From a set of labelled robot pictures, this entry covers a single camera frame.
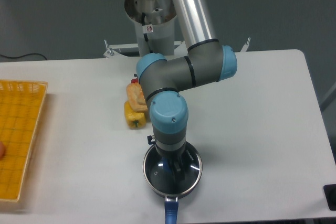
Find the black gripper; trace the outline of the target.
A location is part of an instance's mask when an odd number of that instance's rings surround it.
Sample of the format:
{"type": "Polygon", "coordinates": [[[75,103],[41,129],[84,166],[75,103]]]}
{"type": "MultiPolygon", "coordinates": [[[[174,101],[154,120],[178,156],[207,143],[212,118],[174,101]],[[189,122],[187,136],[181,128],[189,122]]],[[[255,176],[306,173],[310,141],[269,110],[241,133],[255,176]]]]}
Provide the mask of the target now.
{"type": "MultiPolygon", "coordinates": [[[[147,142],[149,145],[155,144],[155,136],[148,135],[147,142]]],[[[155,149],[161,158],[171,160],[170,166],[171,166],[171,170],[173,173],[173,178],[174,179],[185,179],[185,170],[183,167],[183,163],[182,163],[182,160],[179,159],[182,156],[183,152],[185,151],[185,145],[173,151],[166,151],[164,149],[161,149],[157,145],[155,146],[155,149]]]]}

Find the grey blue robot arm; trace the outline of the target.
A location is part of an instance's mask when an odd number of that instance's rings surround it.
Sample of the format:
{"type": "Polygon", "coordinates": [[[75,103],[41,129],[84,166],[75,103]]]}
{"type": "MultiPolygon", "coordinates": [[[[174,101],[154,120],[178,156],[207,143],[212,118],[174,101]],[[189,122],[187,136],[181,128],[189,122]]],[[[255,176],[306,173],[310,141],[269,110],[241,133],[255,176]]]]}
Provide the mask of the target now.
{"type": "Polygon", "coordinates": [[[148,104],[155,147],[177,179],[184,176],[188,108],[180,92],[233,77],[237,59],[232,48],[221,46],[204,0],[172,0],[188,54],[166,60],[160,53],[145,55],[136,66],[148,104]]]}

